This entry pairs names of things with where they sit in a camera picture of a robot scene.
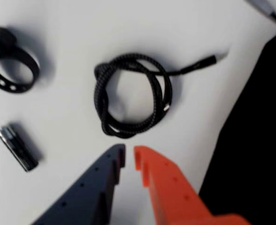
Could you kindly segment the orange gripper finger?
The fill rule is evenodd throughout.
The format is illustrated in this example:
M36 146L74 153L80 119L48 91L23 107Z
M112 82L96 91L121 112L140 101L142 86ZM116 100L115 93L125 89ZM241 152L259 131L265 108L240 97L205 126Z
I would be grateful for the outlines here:
M149 190L158 225L247 225L237 214L214 216L169 158L147 146L134 147L136 170Z

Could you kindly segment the blue-grey gripper finger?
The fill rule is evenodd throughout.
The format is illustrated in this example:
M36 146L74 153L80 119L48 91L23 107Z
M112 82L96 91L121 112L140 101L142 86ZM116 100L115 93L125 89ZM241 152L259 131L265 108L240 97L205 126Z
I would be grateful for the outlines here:
M115 186L125 167L126 146L104 152L39 218L35 225L107 225Z

